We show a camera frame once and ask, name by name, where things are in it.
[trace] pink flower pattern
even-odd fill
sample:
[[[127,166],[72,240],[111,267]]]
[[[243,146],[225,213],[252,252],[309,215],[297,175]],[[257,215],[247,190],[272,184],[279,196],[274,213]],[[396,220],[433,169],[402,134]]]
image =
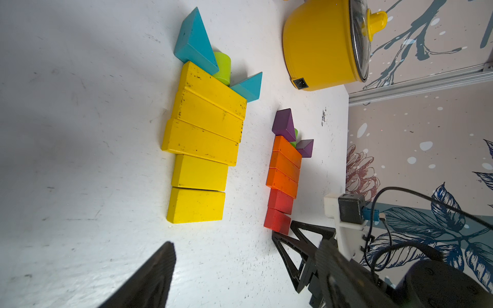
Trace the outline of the pink flower pattern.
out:
[[[380,180],[375,176],[375,170],[370,167],[373,157],[366,153],[355,153],[356,145],[348,148],[346,158],[346,193],[364,195],[366,201],[372,200],[377,194]]]

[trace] block arrangement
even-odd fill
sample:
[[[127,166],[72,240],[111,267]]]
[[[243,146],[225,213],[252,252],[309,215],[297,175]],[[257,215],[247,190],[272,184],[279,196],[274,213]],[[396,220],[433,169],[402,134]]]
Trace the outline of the block arrangement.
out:
[[[167,220],[221,220],[228,166],[236,165],[247,102],[259,98],[262,73],[229,87],[231,59],[213,52],[198,8],[181,24],[175,55],[185,64],[161,147],[177,154]]]
[[[302,157],[311,157],[313,139],[296,142],[291,109],[276,112],[272,132],[276,134],[266,185],[271,188],[264,227],[288,234],[293,202],[298,193]]]

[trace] white bracket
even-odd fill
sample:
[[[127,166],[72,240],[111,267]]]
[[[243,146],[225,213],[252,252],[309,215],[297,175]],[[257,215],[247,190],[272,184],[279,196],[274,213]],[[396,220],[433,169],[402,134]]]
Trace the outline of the white bracket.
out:
[[[367,220],[361,225],[341,221],[341,213],[339,210],[339,197],[340,193],[330,193],[323,198],[325,216],[334,219],[337,247],[339,252],[347,259],[351,260],[353,257],[361,258],[363,252],[360,247],[365,246],[363,240],[364,227]]]

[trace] lime green cylinder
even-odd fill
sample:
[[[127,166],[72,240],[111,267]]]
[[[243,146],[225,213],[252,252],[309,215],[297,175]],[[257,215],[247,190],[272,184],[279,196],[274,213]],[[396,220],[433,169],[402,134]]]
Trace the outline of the lime green cylinder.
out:
[[[231,58],[227,54],[222,52],[214,51],[214,56],[217,61],[217,66],[219,67],[219,72],[215,73],[213,76],[229,86],[231,82]]]

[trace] red block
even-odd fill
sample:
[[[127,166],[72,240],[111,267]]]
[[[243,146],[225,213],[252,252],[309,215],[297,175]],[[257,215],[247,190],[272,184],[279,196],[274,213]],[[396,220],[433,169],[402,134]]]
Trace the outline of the red block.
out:
[[[269,204],[267,206],[274,208],[279,212],[291,215],[291,211],[293,210],[293,201],[294,199],[292,197],[282,191],[278,189],[271,189]]]
[[[268,208],[267,215],[265,215],[264,227],[271,229],[282,234],[288,235],[289,225],[291,224],[291,218],[284,215],[276,209]]]

